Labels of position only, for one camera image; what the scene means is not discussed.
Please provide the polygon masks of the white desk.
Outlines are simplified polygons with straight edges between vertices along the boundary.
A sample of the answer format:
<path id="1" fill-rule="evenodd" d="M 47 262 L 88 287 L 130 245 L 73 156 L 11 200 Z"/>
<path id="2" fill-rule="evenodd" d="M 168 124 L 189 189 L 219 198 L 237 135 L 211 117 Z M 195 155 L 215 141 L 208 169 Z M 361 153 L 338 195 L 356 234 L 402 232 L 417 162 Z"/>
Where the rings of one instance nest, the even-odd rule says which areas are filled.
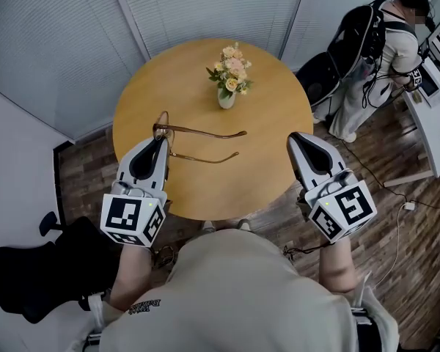
<path id="1" fill-rule="evenodd" d="M 422 63 L 422 76 L 428 75 L 440 79 L 440 71 L 430 58 L 426 58 Z M 386 187 L 398 186 L 428 177 L 440 177 L 440 105 L 431 107 L 422 95 L 420 87 L 413 92 L 404 92 L 403 99 L 422 137 L 425 153 L 419 157 L 427 158 L 430 168 L 427 171 L 385 181 L 384 186 Z"/>

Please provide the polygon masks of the white flower vase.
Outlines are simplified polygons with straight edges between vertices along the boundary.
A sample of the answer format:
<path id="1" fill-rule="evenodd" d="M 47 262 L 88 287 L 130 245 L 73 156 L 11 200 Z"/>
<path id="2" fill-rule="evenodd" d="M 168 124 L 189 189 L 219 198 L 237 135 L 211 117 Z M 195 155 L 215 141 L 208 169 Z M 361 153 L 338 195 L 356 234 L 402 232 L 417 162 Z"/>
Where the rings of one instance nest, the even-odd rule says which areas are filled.
<path id="1" fill-rule="evenodd" d="M 235 103 L 236 92 L 231 92 L 222 87 L 218 89 L 217 100 L 222 109 L 230 109 Z"/>

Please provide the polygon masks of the window blind panel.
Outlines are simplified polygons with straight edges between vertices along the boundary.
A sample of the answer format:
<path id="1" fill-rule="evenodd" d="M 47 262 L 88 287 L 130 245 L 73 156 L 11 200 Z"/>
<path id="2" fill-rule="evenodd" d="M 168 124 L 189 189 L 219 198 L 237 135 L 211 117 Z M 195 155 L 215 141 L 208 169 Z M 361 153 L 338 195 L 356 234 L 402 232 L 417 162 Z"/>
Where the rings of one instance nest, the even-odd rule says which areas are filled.
<path id="1" fill-rule="evenodd" d="M 0 93 L 71 139 L 113 120 L 143 62 L 118 0 L 0 0 Z"/>
<path id="2" fill-rule="evenodd" d="M 298 0 L 126 0 L 149 56 L 224 38 L 279 56 Z"/>
<path id="3" fill-rule="evenodd" d="M 282 61 L 298 70 L 327 49 L 352 0 L 300 0 L 282 53 Z"/>

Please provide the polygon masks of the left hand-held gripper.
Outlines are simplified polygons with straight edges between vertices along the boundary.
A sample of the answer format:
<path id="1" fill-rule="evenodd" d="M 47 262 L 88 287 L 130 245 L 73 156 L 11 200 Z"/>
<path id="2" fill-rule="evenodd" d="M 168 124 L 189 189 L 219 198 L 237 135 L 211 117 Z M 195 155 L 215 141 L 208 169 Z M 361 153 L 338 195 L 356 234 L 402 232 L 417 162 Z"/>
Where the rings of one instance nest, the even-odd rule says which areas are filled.
<path id="1" fill-rule="evenodd" d="M 100 229 L 116 243 L 150 248 L 166 219 L 169 144 L 145 139 L 122 158 L 111 192 L 103 195 Z"/>

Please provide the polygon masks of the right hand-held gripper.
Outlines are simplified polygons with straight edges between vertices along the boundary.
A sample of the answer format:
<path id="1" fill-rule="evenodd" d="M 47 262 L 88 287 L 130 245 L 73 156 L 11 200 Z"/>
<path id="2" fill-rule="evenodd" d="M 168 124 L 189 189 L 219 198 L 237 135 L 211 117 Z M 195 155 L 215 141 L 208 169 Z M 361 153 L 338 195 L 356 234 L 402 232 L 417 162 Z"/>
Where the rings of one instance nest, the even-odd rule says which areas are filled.
<path id="1" fill-rule="evenodd" d="M 354 233 L 375 216 L 367 184 L 343 170 L 345 163 L 335 146 L 315 135 L 293 132 L 287 138 L 287 153 L 297 181 L 307 191 L 308 218 L 328 242 Z M 330 178 L 318 185 L 320 176 Z"/>

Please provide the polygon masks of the white screen device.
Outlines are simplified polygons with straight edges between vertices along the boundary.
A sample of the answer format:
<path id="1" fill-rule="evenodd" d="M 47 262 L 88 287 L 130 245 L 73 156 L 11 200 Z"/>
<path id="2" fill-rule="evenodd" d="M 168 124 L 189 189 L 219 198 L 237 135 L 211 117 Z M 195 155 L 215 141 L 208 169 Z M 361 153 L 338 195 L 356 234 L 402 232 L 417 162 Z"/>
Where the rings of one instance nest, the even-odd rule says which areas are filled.
<path id="1" fill-rule="evenodd" d="M 420 88 L 431 107 L 440 105 L 440 79 L 432 78 L 431 75 L 423 76 Z"/>

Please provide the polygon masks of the person's beige t-shirt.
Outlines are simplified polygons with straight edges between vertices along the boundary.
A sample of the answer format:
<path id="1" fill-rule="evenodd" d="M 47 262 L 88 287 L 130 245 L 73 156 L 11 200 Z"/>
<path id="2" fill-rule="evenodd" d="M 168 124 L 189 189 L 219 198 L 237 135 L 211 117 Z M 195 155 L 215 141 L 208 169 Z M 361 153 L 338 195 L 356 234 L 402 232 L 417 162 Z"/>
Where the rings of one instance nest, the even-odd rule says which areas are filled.
<path id="1" fill-rule="evenodd" d="M 396 320 L 358 280 L 332 293 L 250 231 L 203 232 L 162 286 L 109 305 L 99 351 L 397 352 Z"/>

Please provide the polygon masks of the yellow and peach flower bouquet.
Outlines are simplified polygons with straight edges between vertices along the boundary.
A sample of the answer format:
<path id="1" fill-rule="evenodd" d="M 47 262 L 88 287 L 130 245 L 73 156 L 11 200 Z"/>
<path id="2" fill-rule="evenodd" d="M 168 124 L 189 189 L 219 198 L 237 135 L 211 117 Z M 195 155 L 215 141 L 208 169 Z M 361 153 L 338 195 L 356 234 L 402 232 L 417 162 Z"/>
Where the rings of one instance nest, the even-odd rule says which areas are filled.
<path id="1" fill-rule="evenodd" d="M 246 95 L 251 88 L 247 70 L 252 66 L 243 56 L 239 43 L 228 45 L 221 50 L 220 60 L 213 69 L 206 68 L 209 79 L 216 83 L 221 100 L 232 100 L 237 94 Z"/>

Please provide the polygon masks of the person's left forearm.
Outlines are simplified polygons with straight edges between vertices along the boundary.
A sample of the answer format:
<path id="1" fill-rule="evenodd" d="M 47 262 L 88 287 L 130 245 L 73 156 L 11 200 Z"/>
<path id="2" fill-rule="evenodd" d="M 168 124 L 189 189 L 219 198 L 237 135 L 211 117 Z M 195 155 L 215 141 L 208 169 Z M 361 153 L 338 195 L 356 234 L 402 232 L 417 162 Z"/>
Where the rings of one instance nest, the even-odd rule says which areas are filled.
<path id="1" fill-rule="evenodd" d="M 149 290 L 152 269 L 153 255 L 149 249 L 124 245 L 109 304 L 119 311 L 127 311 Z"/>

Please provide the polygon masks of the person's right forearm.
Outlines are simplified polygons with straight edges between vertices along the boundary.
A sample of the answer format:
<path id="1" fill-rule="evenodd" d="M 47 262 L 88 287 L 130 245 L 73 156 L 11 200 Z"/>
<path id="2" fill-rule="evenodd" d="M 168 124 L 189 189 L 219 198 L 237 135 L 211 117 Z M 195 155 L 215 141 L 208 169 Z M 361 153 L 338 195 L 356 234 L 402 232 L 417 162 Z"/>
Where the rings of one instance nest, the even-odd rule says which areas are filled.
<path id="1" fill-rule="evenodd" d="M 319 283 L 332 293 L 348 293 L 358 283 L 348 236 L 320 249 Z"/>

